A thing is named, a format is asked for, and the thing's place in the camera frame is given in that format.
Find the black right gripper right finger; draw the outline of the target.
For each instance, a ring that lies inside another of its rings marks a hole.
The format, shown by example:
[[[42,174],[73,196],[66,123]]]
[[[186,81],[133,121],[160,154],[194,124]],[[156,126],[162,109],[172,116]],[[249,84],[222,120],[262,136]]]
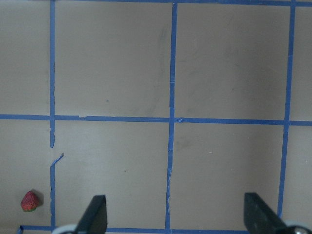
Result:
[[[244,194],[244,225],[250,234],[283,234],[286,224],[257,193]]]

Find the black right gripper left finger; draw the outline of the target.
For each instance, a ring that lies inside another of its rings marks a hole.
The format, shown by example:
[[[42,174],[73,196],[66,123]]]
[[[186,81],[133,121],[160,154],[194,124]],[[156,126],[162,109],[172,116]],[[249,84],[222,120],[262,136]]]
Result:
[[[77,224],[77,234],[104,234],[107,229],[105,195],[95,195]]]

